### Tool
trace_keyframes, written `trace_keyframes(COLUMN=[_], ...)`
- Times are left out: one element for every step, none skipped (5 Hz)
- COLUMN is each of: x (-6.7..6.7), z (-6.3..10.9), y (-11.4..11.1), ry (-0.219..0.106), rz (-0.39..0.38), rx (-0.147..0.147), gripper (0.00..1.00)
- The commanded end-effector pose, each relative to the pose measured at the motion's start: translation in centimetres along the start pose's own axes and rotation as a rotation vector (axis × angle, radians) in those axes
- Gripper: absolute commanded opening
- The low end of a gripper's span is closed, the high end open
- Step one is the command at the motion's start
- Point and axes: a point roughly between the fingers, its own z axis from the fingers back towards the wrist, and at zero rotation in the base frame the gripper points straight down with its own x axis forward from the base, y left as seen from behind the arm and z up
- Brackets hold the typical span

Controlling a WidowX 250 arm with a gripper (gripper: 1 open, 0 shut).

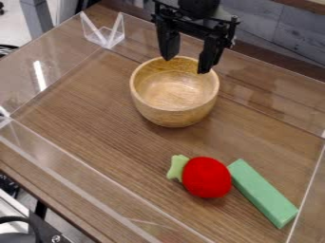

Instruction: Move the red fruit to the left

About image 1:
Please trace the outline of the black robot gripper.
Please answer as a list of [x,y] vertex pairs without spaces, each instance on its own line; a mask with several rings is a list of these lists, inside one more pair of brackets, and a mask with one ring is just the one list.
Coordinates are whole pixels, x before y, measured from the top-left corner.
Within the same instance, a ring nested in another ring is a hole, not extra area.
[[223,48],[235,42],[238,17],[221,8],[220,0],[153,0],[153,4],[152,23],[163,59],[169,61],[177,55],[181,33],[205,38],[197,73],[208,73],[217,64]]

